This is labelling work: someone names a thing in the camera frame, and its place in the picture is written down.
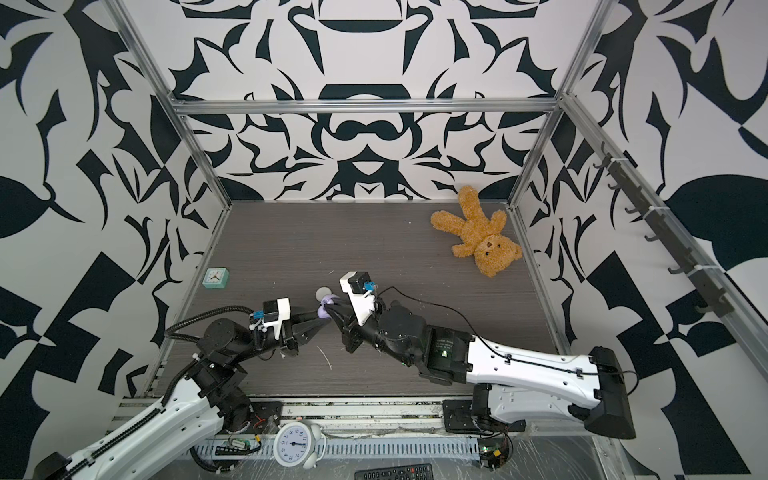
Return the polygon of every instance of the teddy bear face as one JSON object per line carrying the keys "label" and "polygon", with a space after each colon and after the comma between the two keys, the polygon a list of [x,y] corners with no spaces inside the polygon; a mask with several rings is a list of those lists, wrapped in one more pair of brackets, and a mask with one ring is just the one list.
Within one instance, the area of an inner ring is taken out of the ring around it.
{"label": "teddy bear face", "polygon": [[494,276],[522,257],[519,245],[503,235],[488,235],[475,248],[475,263],[487,276]]}

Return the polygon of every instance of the white alarm clock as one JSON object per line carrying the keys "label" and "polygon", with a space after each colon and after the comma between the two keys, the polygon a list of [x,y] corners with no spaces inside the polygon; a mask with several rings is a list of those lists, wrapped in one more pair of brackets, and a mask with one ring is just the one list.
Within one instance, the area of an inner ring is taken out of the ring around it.
{"label": "white alarm clock", "polygon": [[[320,456],[315,447],[320,439],[326,444]],[[275,436],[274,454],[277,463],[283,467],[303,466],[310,469],[318,460],[323,458],[328,446],[328,438],[320,431],[319,425],[307,425],[302,422],[291,422],[280,427]]]}

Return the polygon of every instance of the remote control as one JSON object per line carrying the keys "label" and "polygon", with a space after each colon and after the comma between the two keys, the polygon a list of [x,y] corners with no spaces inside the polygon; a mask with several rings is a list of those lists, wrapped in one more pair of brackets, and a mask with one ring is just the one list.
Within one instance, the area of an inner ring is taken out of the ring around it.
{"label": "remote control", "polygon": [[355,480],[432,480],[432,464],[360,470],[355,472]]}

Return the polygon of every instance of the dark wooden floor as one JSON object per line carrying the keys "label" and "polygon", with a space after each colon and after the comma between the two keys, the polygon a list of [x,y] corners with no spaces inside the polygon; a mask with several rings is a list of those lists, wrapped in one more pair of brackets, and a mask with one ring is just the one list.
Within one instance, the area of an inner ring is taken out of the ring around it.
{"label": "dark wooden floor", "polygon": [[[490,214],[502,205],[483,207]],[[227,287],[201,286],[189,314],[233,304],[261,310],[263,301],[284,296],[293,311],[299,306],[309,310],[315,308],[318,287],[341,293],[339,278],[350,270],[364,270],[380,289],[395,285],[410,296],[461,310],[486,338],[554,353],[524,260],[494,278],[481,275],[472,258],[451,254],[458,237],[432,229],[429,216],[436,210],[461,213],[458,204],[237,203],[210,264],[229,269]],[[505,234],[514,239],[509,225]],[[401,300],[430,324],[469,331],[450,310],[420,305],[393,290],[383,298],[387,303]],[[247,324],[244,314],[229,317]],[[182,332],[201,335],[206,325],[203,321]],[[176,342],[159,392],[195,351],[193,344]],[[277,353],[268,362],[248,360],[243,368],[248,377],[240,386],[249,395],[455,395],[472,390],[467,385],[431,384],[419,378],[415,367],[408,369],[367,344],[349,354],[332,323],[302,346],[298,357],[281,358]]]}

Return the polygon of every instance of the brown plush toy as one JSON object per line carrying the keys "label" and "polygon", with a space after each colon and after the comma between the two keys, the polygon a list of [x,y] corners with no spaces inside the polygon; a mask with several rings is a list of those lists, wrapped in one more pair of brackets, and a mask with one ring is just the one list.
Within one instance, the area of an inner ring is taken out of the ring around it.
{"label": "brown plush toy", "polygon": [[486,276],[494,276],[522,257],[520,246],[501,235],[507,223],[507,214],[503,210],[494,212],[488,220],[480,208],[478,191],[469,186],[462,187],[458,192],[458,203],[462,206],[467,220],[446,211],[432,214],[434,228],[458,235],[464,242],[453,246],[455,257],[463,258],[474,254],[475,264]]}

